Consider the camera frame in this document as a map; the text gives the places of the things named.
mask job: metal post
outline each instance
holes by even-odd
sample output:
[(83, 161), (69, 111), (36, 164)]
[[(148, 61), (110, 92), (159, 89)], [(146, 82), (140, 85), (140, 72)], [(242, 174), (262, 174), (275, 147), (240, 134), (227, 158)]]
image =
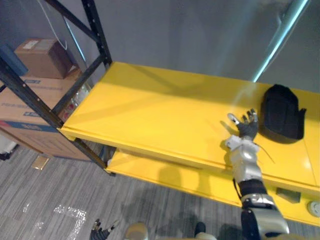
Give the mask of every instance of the metal post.
[(99, 37), (100, 41), (96, 43), (98, 50), (101, 55), (104, 55), (103, 63), (106, 66), (112, 63), (111, 54), (109, 51), (109, 47), (107, 44), (107, 40), (102, 29), (99, 14), (96, 8), (96, 4), (94, 0), (81, 0), (83, 4), (83, 8), (88, 18), (90, 27), (92, 31)]
[[(22, 101), (33, 109), (53, 128), (61, 128), (64, 122), (54, 114), (51, 109), (38, 97), (34, 91), (12, 70), (12, 68), (0, 57), (0, 79)], [(81, 139), (70, 141), (83, 154), (90, 158), (101, 168), (107, 165), (96, 155)]]
[(100, 38), (91, 31), (82, 21), (80, 21), (72, 12), (70, 12), (65, 6), (63, 6), (57, 0), (45, 0), (48, 4), (50, 4), (55, 10), (61, 13), (64, 17), (69, 19), (74, 25), (76, 25), (81, 31), (87, 34), (90, 38), (92, 38), (95, 42), (99, 43)]
[(65, 95), (60, 99), (60, 101), (54, 106), (52, 112), (58, 114), (62, 109), (68, 104), (72, 97), (77, 93), (85, 81), (91, 76), (91, 74), (97, 69), (97, 67), (102, 63), (105, 57), (99, 55), (96, 60), (85, 70), (85, 72), (76, 80), (73, 86), (65, 93)]

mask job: cardboard box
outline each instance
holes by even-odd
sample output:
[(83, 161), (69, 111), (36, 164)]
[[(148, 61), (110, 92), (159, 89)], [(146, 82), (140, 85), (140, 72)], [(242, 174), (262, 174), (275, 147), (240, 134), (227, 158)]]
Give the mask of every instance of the cardboard box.
[(32, 149), (32, 150), (34, 150), (34, 151), (36, 151), (38, 153), (42, 153), (38, 149), (33, 148), (31, 145), (27, 144), (26, 142), (22, 141), (21, 139), (18, 139), (17, 137), (15, 137), (12, 134), (10, 134), (10, 132), (2, 129), (1, 127), (0, 127), (0, 135), (6, 137), (7, 139), (10, 139), (10, 140), (16, 142), (17, 144), (19, 144), (21, 146), (25, 146), (25, 147), (27, 147), (29, 149)]
[(67, 52), (55, 39), (30, 38), (14, 52), (35, 77), (63, 79), (72, 67)]
[[(53, 108), (80, 74), (81, 71), (75, 69), (65, 79), (30, 76), (21, 78), (50, 108)], [(89, 160), (8, 88), (0, 93), (0, 128), (38, 152), (57, 157)]]

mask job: black backpack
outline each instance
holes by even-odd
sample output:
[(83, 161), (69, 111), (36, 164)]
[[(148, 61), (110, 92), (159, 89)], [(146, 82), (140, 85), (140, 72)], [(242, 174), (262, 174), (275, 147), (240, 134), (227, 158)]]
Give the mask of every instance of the black backpack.
[(261, 104), (260, 132), (280, 143), (303, 139), (306, 109), (298, 108), (298, 98), (288, 88), (275, 84), (264, 94)]

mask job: person's foot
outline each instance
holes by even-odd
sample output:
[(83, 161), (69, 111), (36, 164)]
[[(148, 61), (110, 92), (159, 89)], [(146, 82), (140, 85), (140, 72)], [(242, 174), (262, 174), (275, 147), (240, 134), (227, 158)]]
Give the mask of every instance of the person's foot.
[(206, 225), (202, 221), (199, 221), (195, 225), (194, 237), (196, 237), (198, 233), (205, 233), (205, 232), (206, 232)]

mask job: yellow shelf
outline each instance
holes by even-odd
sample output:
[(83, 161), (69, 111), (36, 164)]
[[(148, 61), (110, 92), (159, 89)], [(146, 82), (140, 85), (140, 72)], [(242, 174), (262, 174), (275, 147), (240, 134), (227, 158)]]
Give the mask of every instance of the yellow shelf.
[[(230, 172), (223, 140), (236, 134), (227, 113), (259, 111), (269, 84), (114, 62), (61, 132), (166, 161)], [(280, 144), (258, 134), (265, 182), (320, 193), (320, 94), (292, 89), (306, 108), (305, 137)]]
[[(241, 206), (230, 175), (212, 174), (206, 170), (152, 159), (141, 154), (139, 156), (133, 155), (127, 151), (119, 150), (115, 152), (105, 170), (222, 203)], [(266, 187), (268, 194), (273, 197), (277, 207), (286, 219), (320, 226), (320, 218), (312, 216), (307, 210), (307, 203), (312, 200), (319, 201), (319, 197), (316, 198), (303, 193), (300, 203), (292, 204), (276, 195), (275, 187), (268, 185)]]

